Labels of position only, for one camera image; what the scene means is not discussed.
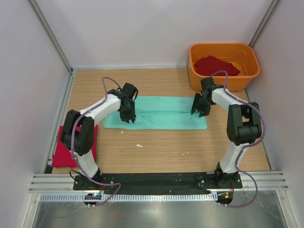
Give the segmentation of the teal t shirt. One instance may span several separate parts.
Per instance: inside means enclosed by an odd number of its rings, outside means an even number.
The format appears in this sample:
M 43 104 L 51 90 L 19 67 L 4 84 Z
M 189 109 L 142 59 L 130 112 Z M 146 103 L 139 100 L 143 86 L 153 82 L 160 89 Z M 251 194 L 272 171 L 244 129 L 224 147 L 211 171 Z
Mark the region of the teal t shirt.
M 136 119 L 125 123 L 118 111 L 103 121 L 103 127 L 127 130 L 206 130 L 205 117 L 191 114 L 194 99 L 174 96 L 140 96 L 135 100 Z

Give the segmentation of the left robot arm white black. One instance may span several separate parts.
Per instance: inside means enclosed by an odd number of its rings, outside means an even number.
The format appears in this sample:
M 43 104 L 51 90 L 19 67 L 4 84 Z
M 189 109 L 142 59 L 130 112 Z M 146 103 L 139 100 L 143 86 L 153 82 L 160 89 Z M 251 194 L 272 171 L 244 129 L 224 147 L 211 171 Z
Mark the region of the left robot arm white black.
M 134 123 L 137 95 L 138 89 L 125 83 L 122 88 L 106 92 L 105 97 L 93 105 L 80 111 L 70 110 L 66 114 L 60 141 L 70 150 L 80 176 L 90 190 L 102 185 L 101 172 L 92 154 L 95 126 L 116 111 L 122 122 Z

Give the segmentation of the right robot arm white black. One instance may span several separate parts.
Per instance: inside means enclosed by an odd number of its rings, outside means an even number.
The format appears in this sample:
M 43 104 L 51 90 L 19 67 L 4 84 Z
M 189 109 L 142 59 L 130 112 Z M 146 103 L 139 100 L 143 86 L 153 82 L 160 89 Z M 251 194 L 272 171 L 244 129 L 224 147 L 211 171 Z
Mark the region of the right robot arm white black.
M 194 96 L 191 113 L 206 117 L 212 105 L 220 105 L 228 113 L 226 132 L 230 143 L 214 173 L 199 175 L 199 185 L 202 189 L 232 185 L 240 188 L 239 164 L 247 148 L 262 136 L 259 106 L 235 97 L 223 85 L 215 84 L 212 77 L 202 79 L 201 88 Z

